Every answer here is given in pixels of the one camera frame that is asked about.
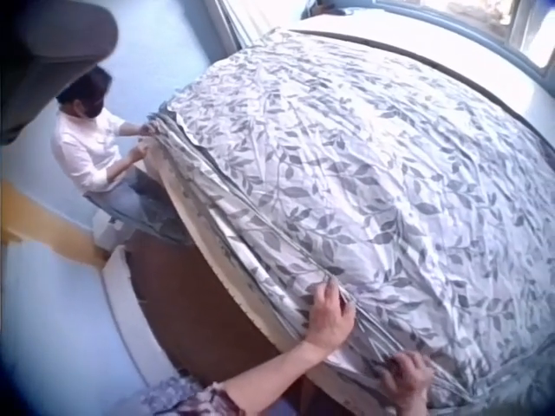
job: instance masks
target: patterned sleeve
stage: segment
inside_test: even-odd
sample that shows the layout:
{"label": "patterned sleeve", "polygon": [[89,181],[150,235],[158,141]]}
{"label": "patterned sleeve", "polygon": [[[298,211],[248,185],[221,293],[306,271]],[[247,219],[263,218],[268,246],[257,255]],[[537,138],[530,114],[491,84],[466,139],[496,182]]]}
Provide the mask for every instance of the patterned sleeve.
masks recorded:
{"label": "patterned sleeve", "polygon": [[175,408],[175,412],[180,416],[202,414],[241,416],[245,414],[227,395],[221,384],[212,384],[205,390],[194,394],[181,402]]}

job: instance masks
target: hand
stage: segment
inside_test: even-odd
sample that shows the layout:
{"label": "hand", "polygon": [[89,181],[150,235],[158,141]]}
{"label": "hand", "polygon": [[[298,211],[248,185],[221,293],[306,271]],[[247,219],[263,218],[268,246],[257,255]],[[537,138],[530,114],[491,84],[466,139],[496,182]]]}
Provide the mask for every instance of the hand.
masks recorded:
{"label": "hand", "polygon": [[419,353],[414,352],[395,355],[392,364],[391,371],[385,370],[382,375],[389,398],[400,412],[422,409],[422,414],[427,414],[428,389],[434,379],[434,370]]}
{"label": "hand", "polygon": [[139,136],[151,137],[154,136],[154,127],[150,123],[145,123],[139,127]]}
{"label": "hand", "polygon": [[336,279],[320,283],[310,310],[309,328],[304,338],[322,358],[338,349],[355,326],[356,308],[351,302],[342,310]]}
{"label": "hand", "polygon": [[129,151],[129,155],[127,157],[131,163],[135,163],[139,160],[143,160],[147,156],[147,151],[148,148],[146,146],[138,145]]}

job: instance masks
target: person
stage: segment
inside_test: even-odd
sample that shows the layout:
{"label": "person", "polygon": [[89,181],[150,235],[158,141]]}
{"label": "person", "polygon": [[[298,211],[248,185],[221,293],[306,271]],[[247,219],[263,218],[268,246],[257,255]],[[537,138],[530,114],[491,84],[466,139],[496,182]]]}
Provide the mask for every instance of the person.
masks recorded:
{"label": "person", "polygon": [[[182,400],[160,415],[259,414],[276,402],[301,375],[324,361],[348,338],[355,325],[355,307],[342,308],[335,280],[317,286],[309,327],[302,341],[290,351],[220,384],[213,384]],[[428,389],[433,370],[420,354],[395,355],[390,370],[384,370],[384,390],[399,416],[428,414]],[[122,408],[115,414],[145,414]]]}
{"label": "person", "polygon": [[96,66],[57,97],[59,112],[51,142],[63,172],[82,195],[112,218],[173,244],[190,237],[164,188],[134,164],[147,155],[139,144],[121,157],[116,136],[151,136],[111,114],[104,99],[112,77]]}

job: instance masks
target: wall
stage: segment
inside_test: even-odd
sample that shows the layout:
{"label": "wall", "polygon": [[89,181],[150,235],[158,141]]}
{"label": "wall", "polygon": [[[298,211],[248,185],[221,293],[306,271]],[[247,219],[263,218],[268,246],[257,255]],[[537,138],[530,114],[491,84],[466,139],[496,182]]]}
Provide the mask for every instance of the wall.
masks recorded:
{"label": "wall", "polygon": [[39,414],[106,414],[145,386],[95,268],[37,242],[3,254],[2,356]]}
{"label": "wall", "polygon": [[[225,56],[203,0],[92,0],[114,14],[120,39],[103,65],[114,76],[109,109],[144,121],[176,88]],[[52,102],[10,146],[2,149],[3,178],[41,205],[88,229],[95,208],[64,177],[50,152]],[[123,152],[134,139],[119,139]]]}

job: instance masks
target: bedspread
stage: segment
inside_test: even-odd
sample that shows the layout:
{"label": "bedspread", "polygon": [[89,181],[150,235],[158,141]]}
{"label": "bedspread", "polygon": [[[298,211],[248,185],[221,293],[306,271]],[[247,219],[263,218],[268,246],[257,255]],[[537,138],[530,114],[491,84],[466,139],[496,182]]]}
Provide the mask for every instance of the bedspread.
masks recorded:
{"label": "bedspread", "polygon": [[501,107],[407,57],[277,30],[153,120],[292,334],[338,279],[357,321],[328,365],[361,394],[385,404],[379,367],[414,349],[436,413],[550,399],[553,151]]}

